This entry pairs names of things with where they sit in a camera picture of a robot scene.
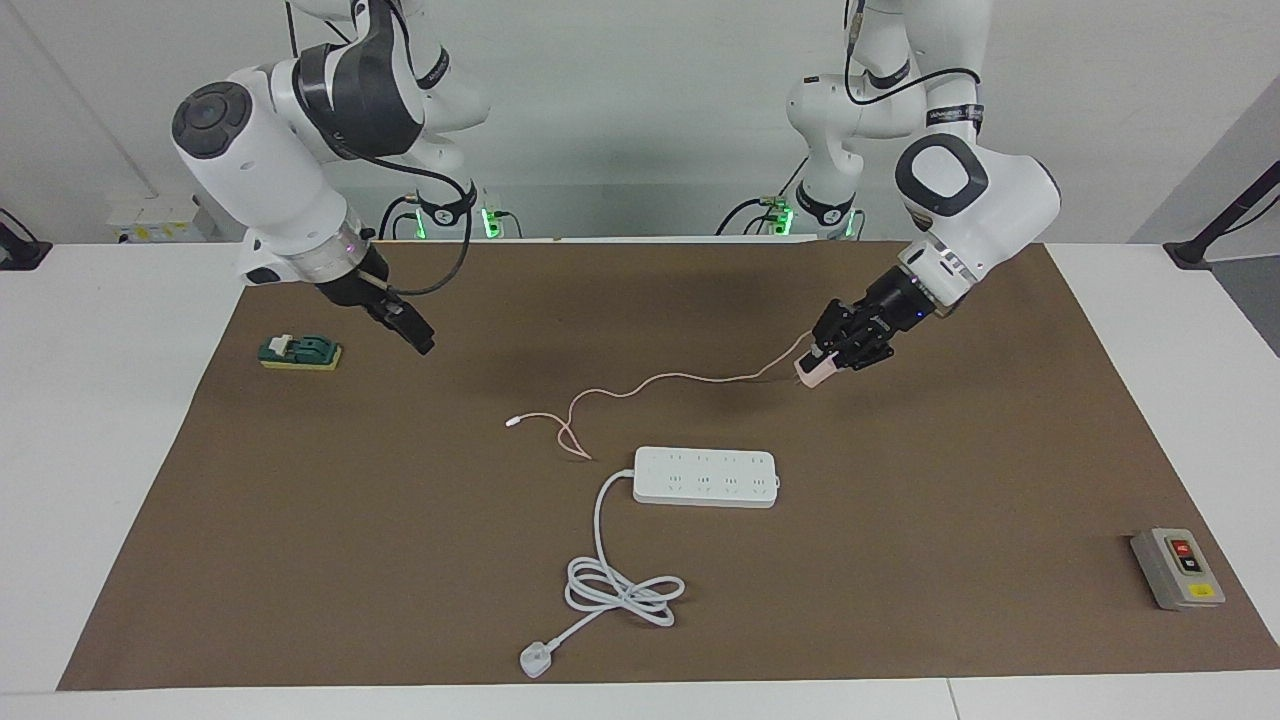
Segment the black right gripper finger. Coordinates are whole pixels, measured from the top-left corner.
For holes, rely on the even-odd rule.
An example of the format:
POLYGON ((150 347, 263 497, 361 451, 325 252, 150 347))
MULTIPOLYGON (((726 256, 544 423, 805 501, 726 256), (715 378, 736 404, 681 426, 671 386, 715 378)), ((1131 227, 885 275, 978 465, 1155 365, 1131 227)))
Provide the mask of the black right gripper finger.
POLYGON ((411 334, 407 334, 402 328, 403 320, 407 318, 404 314, 410 309, 403 302, 396 300, 379 300, 366 305, 366 313, 388 331, 394 332, 404 342, 411 341, 411 334))
POLYGON ((401 299, 385 301, 385 325, 421 356, 428 355, 435 347, 433 327, 416 307, 401 299))

